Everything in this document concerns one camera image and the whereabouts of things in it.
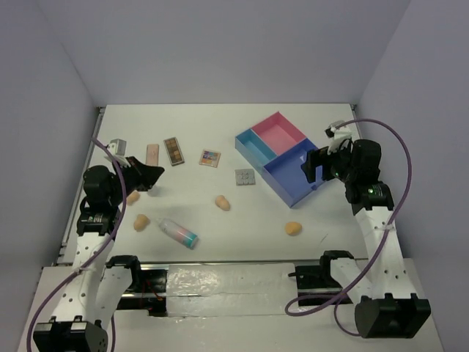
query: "storage box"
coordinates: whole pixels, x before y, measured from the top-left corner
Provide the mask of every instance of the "storage box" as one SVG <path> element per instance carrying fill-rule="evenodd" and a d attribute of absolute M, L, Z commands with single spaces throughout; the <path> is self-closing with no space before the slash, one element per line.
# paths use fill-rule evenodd
<path fill-rule="evenodd" d="M 316 146 L 280 112 L 238 135 L 235 146 L 289 207 L 323 183 L 322 167 L 316 169 L 314 183 L 300 168 Z"/>

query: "pink tray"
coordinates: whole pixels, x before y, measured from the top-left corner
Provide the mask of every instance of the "pink tray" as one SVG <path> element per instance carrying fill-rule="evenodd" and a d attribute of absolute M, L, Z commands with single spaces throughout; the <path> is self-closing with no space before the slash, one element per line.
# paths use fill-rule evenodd
<path fill-rule="evenodd" d="M 306 138 L 280 112 L 258 123 L 252 130 L 277 154 L 286 152 Z"/>

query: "gray square object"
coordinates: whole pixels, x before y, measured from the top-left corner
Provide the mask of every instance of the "gray square object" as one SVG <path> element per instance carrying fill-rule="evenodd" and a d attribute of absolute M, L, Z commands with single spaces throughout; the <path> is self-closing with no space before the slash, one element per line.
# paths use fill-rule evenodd
<path fill-rule="evenodd" d="M 234 173 L 236 174 L 236 186 L 248 186 L 256 184 L 254 169 L 235 170 Z"/>

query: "bottle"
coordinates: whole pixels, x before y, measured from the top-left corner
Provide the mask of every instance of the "bottle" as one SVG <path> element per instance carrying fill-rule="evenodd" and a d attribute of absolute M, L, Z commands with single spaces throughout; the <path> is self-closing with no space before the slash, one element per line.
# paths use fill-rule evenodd
<path fill-rule="evenodd" d="M 193 249 L 197 241 L 199 240 L 199 237 L 195 233 L 176 224 L 170 219 L 159 218 L 157 219 L 157 223 L 164 233 L 166 233 L 173 240 L 176 240 L 177 242 L 188 247 L 189 249 Z"/>

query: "colorful card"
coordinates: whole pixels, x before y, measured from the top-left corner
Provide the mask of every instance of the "colorful card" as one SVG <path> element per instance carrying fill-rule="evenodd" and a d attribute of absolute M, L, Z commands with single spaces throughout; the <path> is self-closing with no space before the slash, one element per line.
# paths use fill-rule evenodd
<path fill-rule="evenodd" d="M 211 167 L 217 167 L 220 161 L 221 153 L 214 152 L 213 150 L 204 149 L 200 157 L 199 164 Z"/>

